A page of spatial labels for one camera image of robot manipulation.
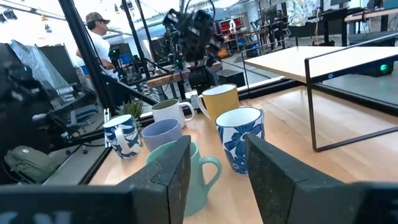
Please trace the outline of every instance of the baseball cap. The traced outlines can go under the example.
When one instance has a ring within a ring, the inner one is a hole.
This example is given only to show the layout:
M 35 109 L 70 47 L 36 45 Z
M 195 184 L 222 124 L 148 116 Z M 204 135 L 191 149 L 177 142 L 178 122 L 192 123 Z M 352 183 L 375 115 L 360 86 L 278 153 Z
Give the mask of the baseball cap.
M 111 22 L 108 19 L 102 18 L 101 14 L 98 12 L 91 12 L 91 13 L 87 14 L 86 22 L 92 22 L 92 21 L 103 21 L 105 24 L 108 24 L 109 22 Z

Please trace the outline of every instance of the mint green mug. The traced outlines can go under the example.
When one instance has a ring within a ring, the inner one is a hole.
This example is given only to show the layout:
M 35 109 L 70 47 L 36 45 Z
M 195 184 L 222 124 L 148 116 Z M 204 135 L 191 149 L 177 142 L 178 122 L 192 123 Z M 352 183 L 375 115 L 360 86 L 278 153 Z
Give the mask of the mint green mug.
M 166 153 L 167 149 L 174 142 L 175 141 L 168 142 L 153 150 L 147 156 L 146 164 L 154 161 L 161 154 Z M 202 166 L 206 163 L 212 163 L 217 166 L 218 169 L 217 174 L 208 184 L 205 184 L 202 169 Z M 201 158 L 198 146 L 196 145 L 196 143 L 191 142 L 191 177 L 189 180 L 188 198 L 184 213 L 185 216 L 190 216 L 195 214 L 196 212 L 199 212 L 206 205 L 208 192 L 220 177 L 221 170 L 221 162 L 217 158 L 212 156 Z

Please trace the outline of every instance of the workshop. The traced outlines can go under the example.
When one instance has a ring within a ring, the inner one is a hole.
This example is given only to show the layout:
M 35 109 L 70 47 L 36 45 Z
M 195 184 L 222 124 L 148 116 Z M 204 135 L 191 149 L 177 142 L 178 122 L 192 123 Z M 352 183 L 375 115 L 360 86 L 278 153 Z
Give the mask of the workshop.
M 0 0 L 0 33 L 0 224 L 398 223 L 398 0 Z

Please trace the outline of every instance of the yellow mug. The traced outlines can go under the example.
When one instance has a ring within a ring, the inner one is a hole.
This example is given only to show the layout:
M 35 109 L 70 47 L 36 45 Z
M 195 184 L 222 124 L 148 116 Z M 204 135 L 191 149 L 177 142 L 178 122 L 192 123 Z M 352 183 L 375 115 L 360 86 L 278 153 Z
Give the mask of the yellow mug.
M 210 88 L 198 96 L 198 105 L 202 113 L 215 123 L 216 118 L 222 113 L 239 108 L 238 89 L 235 84 Z

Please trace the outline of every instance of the artwork on wall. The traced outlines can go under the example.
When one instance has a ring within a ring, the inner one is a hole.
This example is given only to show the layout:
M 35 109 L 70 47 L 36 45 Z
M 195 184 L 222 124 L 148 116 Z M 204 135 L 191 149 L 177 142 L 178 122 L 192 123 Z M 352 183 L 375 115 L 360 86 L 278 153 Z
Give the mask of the artwork on wall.
M 287 16 L 290 26 L 304 26 L 308 17 L 320 6 L 320 0 L 288 0 L 286 1 Z

